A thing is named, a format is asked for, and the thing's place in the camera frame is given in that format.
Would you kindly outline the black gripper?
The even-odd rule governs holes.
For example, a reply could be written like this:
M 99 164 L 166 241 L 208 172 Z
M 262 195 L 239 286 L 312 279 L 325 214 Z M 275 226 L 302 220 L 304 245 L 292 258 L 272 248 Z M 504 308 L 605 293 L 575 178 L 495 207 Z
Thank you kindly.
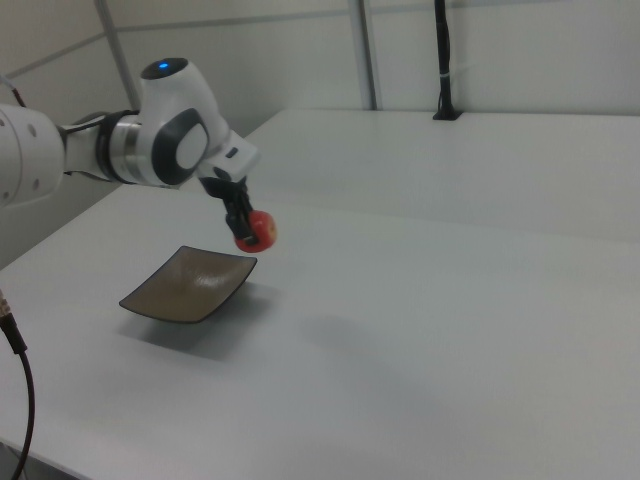
M 243 177 L 239 181 L 217 177 L 200 178 L 200 184 L 210 197 L 223 200 L 226 209 L 225 220 L 234 239 L 242 241 L 246 245 L 256 245 L 257 237 L 249 221 L 253 207 L 246 181 L 247 177 Z

